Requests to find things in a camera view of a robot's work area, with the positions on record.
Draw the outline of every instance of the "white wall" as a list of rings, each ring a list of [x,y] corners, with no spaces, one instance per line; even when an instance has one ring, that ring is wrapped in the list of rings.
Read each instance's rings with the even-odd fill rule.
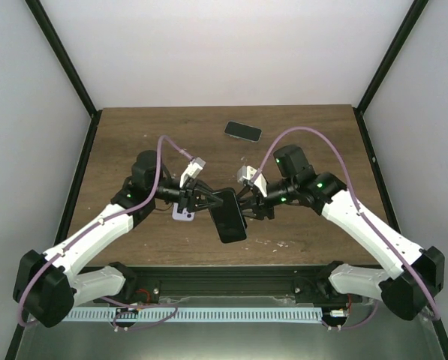
[[[88,126],[25,2],[0,0],[0,360],[20,257],[53,243]]]
[[[44,0],[97,108],[357,105],[411,0]]]
[[[448,332],[448,0],[428,3],[365,120],[403,233],[446,256]]]

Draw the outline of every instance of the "purple cable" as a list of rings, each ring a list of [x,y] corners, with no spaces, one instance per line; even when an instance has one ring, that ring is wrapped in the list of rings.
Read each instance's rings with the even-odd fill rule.
[[[114,304],[117,306],[122,306],[124,308],[130,308],[130,309],[149,309],[149,308],[175,308],[174,312],[172,312],[170,315],[167,315],[165,318],[160,319],[159,321],[153,322],[152,324],[148,325],[142,325],[142,326],[131,326],[130,328],[127,328],[128,331],[134,332],[136,330],[144,330],[144,329],[150,329],[154,326],[158,326],[160,324],[165,323],[168,319],[173,318],[177,311],[179,310],[177,306],[172,304],[155,304],[155,305],[127,305],[123,302],[112,300],[111,298],[107,298],[106,296],[101,297],[102,300],[105,300],[106,302],[109,302],[110,304]],[[116,321],[119,319],[119,317],[123,316],[124,314],[134,314],[130,311],[123,311],[121,313],[116,314],[116,316],[113,318],[112,324],[114,328],[121,328],[121,326],[118,326],[116,324]]]
[[[155,192],[157,191],[158,188],[158,181],[160,179],[160,173],[161,173],[161,160],[162,160],[162,142],[166,140],[168,141],[169,144],[171,144],[171,146],[174,147],[175,150],[177,150],[180,154],[184,155],[187,159],[192,160],[193,157],[192,155],[190,155],[189,153],[186,152],[186,150],[184,150],[183,148],[180,148],[177,146],[177,144],[174,143],[174,141],[172,141],[171,138],[169,138],[167,135],[162,135],[158,138],[157,141],[157,164],[155,167],[155,180],[154,180],[154,184],[152,186],[152,189],[150,190],[150,194],[149,197],[147,197],[147,199],[145,199],[142,203],[140,203],[139,205],[136,205],[132,208],[127,208],[125,210],[116,212],[115,214],[109,215],[107,217],[104,218],[104,224],[105,221],[111,220],[113,218],[116,218],[120,215],[123,214],[129,214],[131,212],[134,212],[136,210],[141,209],[142,207],[144,207],[145,205],[147,205],[152,198],[155,195]],[[72,246],[74,246],[81,238],[83,238],[85,235],[87,235],[88,233],[90,233],[93,229],[95,229],[96,227],[100,226],[101,223],[99,222],[94,222],[91,226],[89,226],[87,229],[83,230],[78,236],[76,236],[74,238],[74,240],[70,241],[68,244],[66,244],[63,247],[63,251],[68,251],[68,249],[70,249]],[[27,284],[27,287],[25,288],[25,290],[23,291],[22,296],[20,297],[19,300],[19,306],[18,306],[18,310],[17,310],[17,322],[19,323],[19,325],[23,326],[23,327],[27,327],[27,326],[32,326],[37,324],[37,320],[32,320],[31,322],[25,322],[22,318],[22,312],[23,312],[23,306],[26,302],[27,296],[30,293],[30,290],[32,289],[32,287],[35,285],[35,283],[37,282],[37,280],[42,276],[42,274],[61,256],[61,254],[56,254],[52,259],[50,259],[49,261],[47,261],[44,266],[42,266],[40,268],[39,271],[37,271],[37,273],[34,275],[34,277],[29,281],[29,283]]]
[[[362,320],[361,322],[358,322],[355,325],[341,327],[340,330],[352,330],[352,329],[357,329],[360,326],[365,325],[366,323],[368,323],[369,321],[372,320],[374,315],[377,313],[377,309],[378,308],[379,308],[379,302],[376,301],[375,304],[374,304],[374,308],[372,309],[372,312],[364,320]],[[331,327],[331,326],[327,325],[325,321],[321,320],[321,322],[322,322],[322,325],[324,325],[326,328],[330,328]]]
[[[277,145],[277,143],[288,133],[291,133],[293,131],[308,131],[310,133],[313,133],[320,137],[323,141],[326,142],[326,144],[332,149],[333,153],[337,157],[338,162],[341,164],[342,170],[344,171],[345,180],[347,182],[347,188],[349,189],[350,197],[352,198],[352,202],[356,207],[356,210],[360,212],[360,216],[362,219],[370,226],[370,228],[374,231],[375,234],[384,242],[384,244],[394,253],[394,255],[399,259],[399,261],[404,265],[406,270],[412,275],[412,277],[415,279],[417,284],[419,285],[419,288],[424,293],[424,296],[427,298],[428,303],[430,304],[432,311],[434,312],[433,320],[437,321],[440,319],[440,311],[437,307],[437,304],[435,303],[434,298],[432,298],[432,294],[428,291],[427,287],[425,286],[424,282],[420,278],[420,276],[417,274],[417,272],[412,268],[412,266],[407,262],[407,260],[398,252],[398,250],[392,245],[392,243],[387,240],[387,238],[379,231],[379,229],[370,221],[370,219],[365,215],[363,211],[360,211],[360,205],[359,201],[357,200],[356,194],[353,190],[352,182],[350,181],[349,172],[347,171],[347,167],[345,166],[344,159],[342,159],[342,156],[338,152],[337,148],[330,142],[329,139],[325,135],[323,135],[321,132],[312,129],[311,127],[306,126],[295,126],[291,127],[290,129],[287,129],[283,133],[281,133],[277,138],[274,140],[274,142],[269,147],[269,150],[267,150],[266,156],[262,160],[262,164],[260,165],[259,169],[255,173],[255,175],[252,177],[251,182],[254,182],[255,179],[259,176],[259,174],[262,173],[263,167],[265,166],[267,160],[269,159],[270,154],[272,153],[274,147]]]

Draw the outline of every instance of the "purple hose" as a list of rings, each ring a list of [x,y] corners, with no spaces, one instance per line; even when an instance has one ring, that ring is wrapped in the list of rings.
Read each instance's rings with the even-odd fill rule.
[[[180,148],[177,146],[177,144],[174,143],[174,141],[172,141],[171,138],[169,138],[167,135],[162,135],[158,138],[157,141],[157,164],[156,164],[156,168],[155,168],[155,180],[154,180],[154,184],[152,186],[152,189],[150,190],[150,194],[149,197],[147,197],[147,199],[145,199],[142,203],[140,203],[139,205],[136,205],[132,208],[127,208],[125,210],[116,212],[115,214],[109,215],[107,217],[104,218],[104,223],[105,221],[111,220],[113,218],[116,218],[120,215],[123,214],[129,214],[131,212],[134,212],[136,210],[141,209],[142,207],[144,207],[145,205],[147,205],[152,198],[155,195],[155,192],[157,191],[157,187],[158,187],[158,181],[160,179],[160,173],[161,173],[161,160],[162,160],[162,142],[166,140],[168,141],[169,144],[171,144],[171,146],[174,147],[175,150],[177,150],[180,154],[184,155],[187,159],[192,160],[193,157],[192,155],[190,155],[189,153],[187,153],[184,149]],[[87,229],[83,230],[78,236],[76,236],[72,241],[70,241],[68,244],[66,244],[63,247],[63,251],[68,251],[68,249],[70,249],[72,246],[74,246],[80,239],[82,239],[85,235],[87,235],[88,233],[90,233],[93,229],[95,229],[96,227],[99,227],[101,225],[101,223],[99,222],[94,222],[91,226],[89,226]],[[30,293],[30,290],[32,289],[32,287],[35,285],[35,283],[37,282],[37,280],[40,278],[40,276],[42,276],[42,274],[60,257],[61,255],[58,253],[56,254],[52,259],[50,259],[49,261],[47,261],[44,266],[42,266],[40,268],[39,271],[37,271],[37,274],[34,275],[34,277],[29,281],[29,283],[27,284],[27,287],[25,288],[25,290],[23,291],[22,296],[20,297],[19,300],[19,307],[17,310],[17,322],[19,323],[19,325],[26,327],[26,326],[32,326],[34,324],[37,324],[37,320],[32,320],[31,322],[25,322],[23,321],[22,318],[22,312],[23,312],[23,306],[26,302],[27,296]]]
[[[136,330],[150,329],[150,328],[153,328],[154,326],[163,324],[168,319],[173,318],[177,314],[177,311],[179,310],[177,308],[177,306],[172,305],[172,304],[127,305],[127,304],[124,304],[123,302],[119,302],[119,301],[112,300],[111,298],[107,298],[106,296],[101,297],[101,299],[105,300],[106,302],[109,302],[110,304],[114,304],[114,305],[117,305],[117,306],[122,306],[122,307],[125,307],[125,308],[130,308],[130,309],[175,308],[174,312],[172,312],[170,315],[167,315],[165,318],[160,319],[159,321],[153,322],[152,324],[142,325],[142,326],[131,326],[130,328],[128,328],[128,331],[130,331],[130,332],[134,332]],[[130,312],[130,311],[123,311],[121,313],[116,314],[116,317],[114,317],[113,321],[112,321],[112,324],[113,324],[114,328],[121,327],[121,326],[118,326],[116,324],[116,321],[119,319],[119,317],[121,317],[124,314],[133,314],[133,313]]]
[[[293,131],[308,131],[310,133],[313,133],[320,137],[323,141],[326,142],[326,144],[332,149],[333,153],[337,157],[338,162],[341,164],[342,170],[344,171],[345,180],[347,182],[347,188],[349,189],[350,197],[352,198],[352,202],[356,207],[356,210],[360,211],[360,205],[359,201],[357,200],[356,194],[353,190],[352,182],[350,181],[349,172],[347,171],[347,167],[345,166],[344,159],[342,159],[342,156],[338,152],[337,148],[330,142],[329,139],[325,137],[322,133],[319,131],[312,129],[311,127],[306,126],[295,126],[291,127],[290,129],[287,129],[283,133],[281,133],[277,138],[274,140],[274,142],[271,144],[269,150],[267,150],[266,156],[262,160],[262,163],[260,164],[259,169],[255,173],[255,175],[252,177],[251,182],[255,181],[255,179],[259,176],[259,174],[262,173],[263,167],[265,166],[267,160],[269,159],[270,154],[272,153],[274,147],[277,145],[277,143],[288,133],[291,133]],[[362,216],[362,219],[370,226],[370,228],[374,231],[374,233],[377,234],[377,236],[384,242],[384,244],[394,253],[394,255],[400,260],[400,262],[404,265],[406,270],[412,275],[412,277],[415,279],[417,284],[419,285],[420,289],[424,293],[425,297],[427,298],[428,303],[430,304],[432,311],[434,312],[433,320],[437,321],[440,319],[440,311],[437,307],[437,304],[435,303],[435,300],[432,298],[432,294],[428,291],[427,287],[425,286],[424,282],[420,278],[420,276],[417,274],[417,272],[412,268],[412,266],[407,262],[407,260],[398,252],[398,250],[390,243],[389,240],[379,231],[379,229],[368,219],[367,215],[365,215],[364,212],[360,212],[360,215]]]
[[[342,327],[341,330],[352,330],[352,329],[357,329],[357,328],[359,328],[360,326],[365,325],[366,323],[368,323],[369,321],[372,320],[372,318],[374,317],[374,315],[377,313],[377,309],[378,309],[378,308],[379,308],[379,302],[376,301],[375,304],[374,304],[374,308],[372,309],[372,312],[371,312],[371,313],[370,313],[370,314],[369,314],[363,321],[358,322],[358,323],[355,324],[355,325]],[[322,320],[321,322],[322,322],[322,325],[324,325],[326,328],[330,328],[330,326],[327,325],[323,320]]]

